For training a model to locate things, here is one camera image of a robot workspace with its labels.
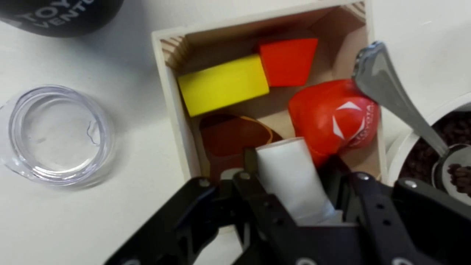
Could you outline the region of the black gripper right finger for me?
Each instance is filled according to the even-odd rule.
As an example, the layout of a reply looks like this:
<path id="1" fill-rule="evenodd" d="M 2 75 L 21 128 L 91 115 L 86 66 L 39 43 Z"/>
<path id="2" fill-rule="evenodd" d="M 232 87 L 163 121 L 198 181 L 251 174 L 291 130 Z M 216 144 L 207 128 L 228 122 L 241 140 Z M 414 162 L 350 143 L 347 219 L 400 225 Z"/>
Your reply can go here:
<path id="1" fill-rule="evenodd" d="M 339 158 L 320 168 L 320 183 L 345 222 L 334 265 L 471 265 L 471 208 L 431 184 L 388 187 Z"/>

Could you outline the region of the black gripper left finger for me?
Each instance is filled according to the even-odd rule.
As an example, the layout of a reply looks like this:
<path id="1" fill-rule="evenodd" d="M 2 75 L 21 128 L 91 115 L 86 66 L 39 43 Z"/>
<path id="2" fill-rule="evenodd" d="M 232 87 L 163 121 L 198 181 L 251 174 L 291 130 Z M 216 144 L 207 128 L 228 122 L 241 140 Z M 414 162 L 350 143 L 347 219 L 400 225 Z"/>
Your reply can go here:
<path id="1" fill-rule="evenodd" d="M 314 261 L 311 239 L 281 200 L 267 193 L 253 150 L 229 180 L 186 181 L 104 265 L 192 265 L 223 227 L 233 225 L 242 253 L 233 265 L 295 265 Z"/>

